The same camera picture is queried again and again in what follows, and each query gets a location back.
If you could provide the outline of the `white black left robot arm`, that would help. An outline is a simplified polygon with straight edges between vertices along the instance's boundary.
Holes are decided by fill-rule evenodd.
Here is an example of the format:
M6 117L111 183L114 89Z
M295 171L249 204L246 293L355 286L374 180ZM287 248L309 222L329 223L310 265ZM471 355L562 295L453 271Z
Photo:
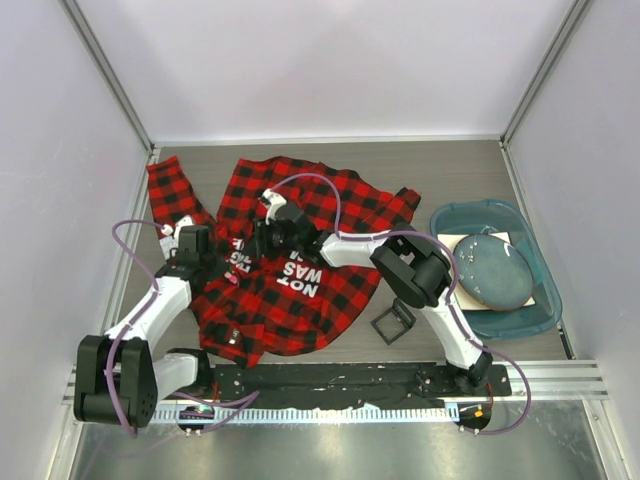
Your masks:
M211 391L213 374L204 351L174 348L157 361L152 358L175 318L210 280L227 271L209 227L190 225L176 233L177 245L151 274L139 303L103 335L87 335L80 342L73 397L78 421L121 425L135 434L165 398L182 390L200 399Z

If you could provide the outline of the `red black plaid shirt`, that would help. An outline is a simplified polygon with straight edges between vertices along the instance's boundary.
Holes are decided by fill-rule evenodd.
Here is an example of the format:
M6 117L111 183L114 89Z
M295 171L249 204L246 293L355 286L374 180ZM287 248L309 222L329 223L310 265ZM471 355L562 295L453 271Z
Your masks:
M380 274L369 268L328 269L296 252L274 260L243 252L253 223L266 213L259 198L276 187L321 230L367 233L412 221L421 197L407 187L381 191L357 172L288 157L237 162L216 214L210 214L177 157L148 167L153 219L173 225L191 215L211 229L217 250L239 279L209 283L190 305L203 350L243 368L263 354L301 355L320 350L344 333L374 295Z

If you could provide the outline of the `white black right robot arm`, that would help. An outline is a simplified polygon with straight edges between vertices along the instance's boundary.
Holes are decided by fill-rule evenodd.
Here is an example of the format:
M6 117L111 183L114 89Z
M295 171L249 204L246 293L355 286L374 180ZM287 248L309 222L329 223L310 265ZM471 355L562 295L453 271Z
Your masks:
M273 257L290 250L317 266L377 270L396 297L431 325L455 389L472 395L486 386L493 357L483 350L453 297L453 264L444 246L406 222L378 232L333 233L318 229L292 202L277 198L261 203L266 214L254 223L251 253Z

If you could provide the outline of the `pink white flower brooch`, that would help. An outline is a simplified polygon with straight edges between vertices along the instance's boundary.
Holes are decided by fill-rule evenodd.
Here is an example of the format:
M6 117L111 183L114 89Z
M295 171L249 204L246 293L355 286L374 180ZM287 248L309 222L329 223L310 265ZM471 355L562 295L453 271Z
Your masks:
M225 278L233 285L238 285L239 284L239 279L238 277L231 273L231 272L226 272L225 273Z

